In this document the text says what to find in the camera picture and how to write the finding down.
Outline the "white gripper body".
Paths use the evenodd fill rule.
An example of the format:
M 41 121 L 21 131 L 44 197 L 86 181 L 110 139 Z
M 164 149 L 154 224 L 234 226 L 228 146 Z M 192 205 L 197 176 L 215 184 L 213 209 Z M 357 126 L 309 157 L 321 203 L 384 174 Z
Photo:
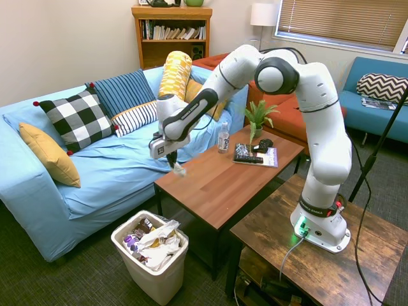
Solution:
M 176 152 L 178 149 L 186 146 L 190 142 L 190 137 L 187 136 L 181 142 L 166 140 L 164 137 L 160 137 L 152 141 L 149 145 L 150 156 L 153 159 L 159 159 L 172 152 Z

